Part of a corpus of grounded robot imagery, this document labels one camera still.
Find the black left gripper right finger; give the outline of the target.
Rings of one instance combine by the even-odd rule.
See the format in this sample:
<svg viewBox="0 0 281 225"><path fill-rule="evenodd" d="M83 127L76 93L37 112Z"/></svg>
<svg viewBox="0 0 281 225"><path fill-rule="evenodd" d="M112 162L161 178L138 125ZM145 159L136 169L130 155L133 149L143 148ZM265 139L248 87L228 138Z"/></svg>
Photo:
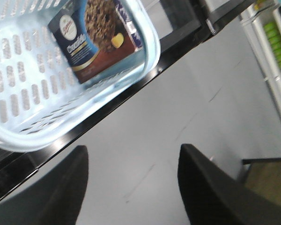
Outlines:
<svg viewBox="0 0 281 225"><path fill-rule="evenodd" d="M238 183L199 149L179 153L179 191L192 225L281 225L281 207Z"/></svg>

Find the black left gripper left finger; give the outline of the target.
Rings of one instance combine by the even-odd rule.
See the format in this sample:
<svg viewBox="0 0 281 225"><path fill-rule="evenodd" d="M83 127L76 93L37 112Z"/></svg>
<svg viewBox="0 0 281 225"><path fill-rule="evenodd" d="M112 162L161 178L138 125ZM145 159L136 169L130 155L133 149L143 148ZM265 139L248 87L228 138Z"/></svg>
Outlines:
<svg viewBox="0 0 281 225"><path fill-rule="evenodd" d="M89 179L89 154L78 145L44 177L0 204L0 225L74 225Z"/></svg>

